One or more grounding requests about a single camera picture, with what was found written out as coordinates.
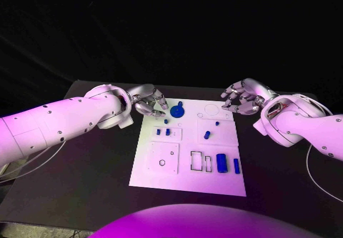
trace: white cable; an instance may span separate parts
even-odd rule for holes
[[[329,110],[329,108],[327,108],[320,102],[317,102],[314,99],[311,99],[311,98],[308,98],[308,97],[305,97],[305,98],[320,107],[320,110],[321,110],[321,111],[323,111],[323,109],[326,109],[327,113],[333,116],[331,111]],[[308,155],[310,155],[311,148],[313,148],[313,145],[310,145],[310,148],[308,148],[308,151],[307,151],[307,155],[305,155],[305,168],[307,168],[307,173],[308,173],[308,175],[310,175],[310,178],[311,178],[311,180],[313,180],[313,183],[317,185],[317,187],[321,189],[321,191],[323,191],[327,195],[330,195],[334,199],[337,199],[340,202],[343,202],[342,199],[339,199],[336,196],[333,196],[333,195],[320,187],[320,185],[317,184],[317,182],[316,182],[314,179],[313,179],[313,175],[311,175],[310,168],[308,168]]]
[[[50,147],[48,147],[37,156],[35,156],[35,158],[27,161],[22,166],[19,166],[13,171],[10,171],[9,173],[0,175],[0,178],[4,177],[6,175],[11,174],[13,172],[16,172],[17,170],[20,170],[32,161],[35,161],[37,159],[37,157],[50,149]]]
[[[42,163],[40,166],[37,166],[33,170],[30,170],[29,172],[26,172],[26,173],[22,174],[22,175],[19,175],[17,177],[10,178],[10,179],[7,179],[7,180],[1,180],[0,183],[7,182],[7,181],[10,181],[10,180],[13,180],[13,179],[17,179],[19,177],[23,177],[23,176],[27,175],[30,172],[33,172],[35,170],[37,170],[37,169],[49,162],[49,160],[53,158],[53,156],[58,154],[58,152],[59,152],[59,150],[62,149],[65,143],[66,143],[66,141],[63,142],[62,146],[59,147],[59,149],[58,149],[58,151],[55,152],[55,154],[52,155],[52,157],[45,161],[45,163]]]

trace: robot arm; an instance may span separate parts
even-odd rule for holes
[[[251,78],[235,83],[222,97],[229,93],[222,109],[252,115],[262,108],[254,124],[262,135],[285,147],[305,138],[324,155],[343,160],[343,115],[326,116],[313,100],[297,94],[280,96]],[[239,95],[241,105],[231,105]]]
[[[128,92],[112,85],[99,85],[84,97],[60,100],[0,118],[0,166],[82,135],[95,125],[99,129],[131,125],[131,105],[137,102],[146,106],[144,111],[135,106],[140,113],[163,116],[164,113],[153,108],[153,100],[163,109],[169,108],[153,84],[137,86]]]

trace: black table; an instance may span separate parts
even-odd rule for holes
[[[66,98],[84,96],[99,82],[76,81]],[[115,83],[128,89],[134,84]],[[222,100],[223,89],[157,87],[166,97]],[[128,186],[143,115],[124,129],[95,128],[66,142],[52,161],[19,178],[0,205],[0,221],[95,231],[146,208],[179,203],[228,206],[258,212],[324,237],[343,237],[343,203],[313,184],[305,170],[307,141],[280,146],[252,127],[258,114],[235,114],[246,197]],[[33,169],[59,145],[22,171]],[[310,154],[320,185],[343,197],[343,163]]]

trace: white puzzle board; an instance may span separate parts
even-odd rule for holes
[[[170,108],[179,101],[184,115],[173,118]],[[236,126],[232,112],[220,108],[225,103],[171,98],[167,103],[164,117],[143,118],[130,186],[246,196]],[[206,131],[210,131],[207,140],[203,138]],[[228,173],[218,172],[216,154],[226,155]],[[239,160],[241,174],[235,174],[233,159]]]

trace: black curtain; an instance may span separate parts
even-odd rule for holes
[[[342,15],[329,2],[4,0],[0,115],[62,99],[78,79],[226,88],[246,77],[342,113]]]

